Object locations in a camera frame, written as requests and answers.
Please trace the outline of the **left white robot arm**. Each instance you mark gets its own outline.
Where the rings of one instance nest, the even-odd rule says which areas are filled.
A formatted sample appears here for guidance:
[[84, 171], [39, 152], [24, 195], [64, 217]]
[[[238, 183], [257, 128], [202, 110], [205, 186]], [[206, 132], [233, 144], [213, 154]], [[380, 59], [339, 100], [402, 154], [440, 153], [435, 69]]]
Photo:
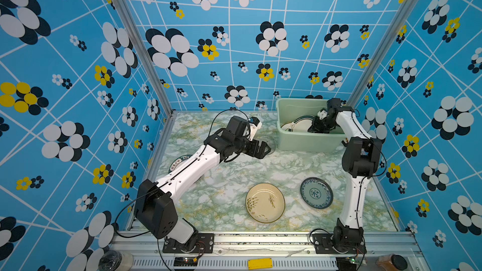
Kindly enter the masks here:
[[228, 163], [239, 155], [263, 159], [271, 148], [255, 139], [262, 122], [256, 117], [233, 116], [225, 128], [209, 135], [190, 158], [171, 173], [154, 181], [146, 179], [139, 186], [134, 216], [157, 239], [168, 238], [187, 251], [195, 248], [198, 230], [180, 218], [175, 203], [207, 171]]

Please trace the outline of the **green rimmed white plate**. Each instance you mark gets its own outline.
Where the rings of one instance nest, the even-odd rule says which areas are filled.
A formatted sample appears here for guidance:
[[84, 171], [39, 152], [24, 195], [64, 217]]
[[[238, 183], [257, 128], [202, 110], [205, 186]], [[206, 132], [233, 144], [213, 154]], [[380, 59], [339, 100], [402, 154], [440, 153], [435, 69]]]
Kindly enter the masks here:
[[313, 115], [304, 115], [296, 120], [294, 120], [291, 126], [292, 132], [309, 132], [310, 127], [313, 125], [313, 121], [315, 120], [315, 116]]

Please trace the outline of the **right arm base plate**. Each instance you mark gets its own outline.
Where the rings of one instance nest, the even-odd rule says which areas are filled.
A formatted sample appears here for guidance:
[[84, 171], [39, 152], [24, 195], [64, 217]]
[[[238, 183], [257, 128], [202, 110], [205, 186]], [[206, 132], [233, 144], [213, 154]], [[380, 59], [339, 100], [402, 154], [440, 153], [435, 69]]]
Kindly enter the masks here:
[[335, 246], [332, 235], [328, 233], [312, 233], [309, 241], [315, 248], [317, 254], [340, 254], [340, 255], [362, 255], [367, 253], [365, 245], [339, 245]]

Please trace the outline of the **white black rimmed plate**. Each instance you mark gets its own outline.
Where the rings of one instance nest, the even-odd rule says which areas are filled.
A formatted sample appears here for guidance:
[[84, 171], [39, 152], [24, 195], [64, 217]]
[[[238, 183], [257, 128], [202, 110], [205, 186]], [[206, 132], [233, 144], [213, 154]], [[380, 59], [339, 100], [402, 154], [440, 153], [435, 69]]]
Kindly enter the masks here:
[[287, 132], [292, 132], [296, 126], [295, 122], [289, 122], [281, 126], [281, 130], [287, 131]]

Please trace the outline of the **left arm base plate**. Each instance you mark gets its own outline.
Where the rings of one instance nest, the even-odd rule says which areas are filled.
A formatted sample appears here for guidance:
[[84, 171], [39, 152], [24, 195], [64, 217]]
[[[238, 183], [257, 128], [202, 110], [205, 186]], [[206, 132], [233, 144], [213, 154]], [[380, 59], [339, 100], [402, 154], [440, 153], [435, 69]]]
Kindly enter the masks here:
[[213, 253], [215, 235], [213, 233], [194, 233], [186, 243], [173, 238], [164, 241], [163, 253], [203, 254]]

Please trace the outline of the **greenish clear glass plate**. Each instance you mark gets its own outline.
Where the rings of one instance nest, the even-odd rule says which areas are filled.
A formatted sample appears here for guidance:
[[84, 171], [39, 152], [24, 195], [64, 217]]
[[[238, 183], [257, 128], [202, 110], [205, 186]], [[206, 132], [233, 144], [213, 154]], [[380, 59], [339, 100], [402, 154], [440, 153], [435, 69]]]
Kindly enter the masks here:
[[276, 140], [272, 137], [269, 137], [269, 136], [262, 136], [262, 137], [259, 137], [258, 140], [260, 141], [260, 143], [262, 141], [266, 141], [268, 143], [268, 145], [271, 147], [272, 149], [272, 153], [273, 154], [275, 151], [276, 151]]

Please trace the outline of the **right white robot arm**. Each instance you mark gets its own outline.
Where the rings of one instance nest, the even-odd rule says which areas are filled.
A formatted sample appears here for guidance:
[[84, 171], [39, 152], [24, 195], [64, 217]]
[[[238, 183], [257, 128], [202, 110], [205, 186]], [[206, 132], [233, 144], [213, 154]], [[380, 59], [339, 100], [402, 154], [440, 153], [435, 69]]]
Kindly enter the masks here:
[[374, 139], [358, 121], [355, 110], [333, 98], [312, 121], [309, 132], [328, 134], [342, 129], [348, 142], [341, 165], [346, 173], [343, 209], [333, 230], [333, 248], [338, 252], [361, 250], [364, 241], [364, 206], [367, 187], [378, 170], [382, 143]]

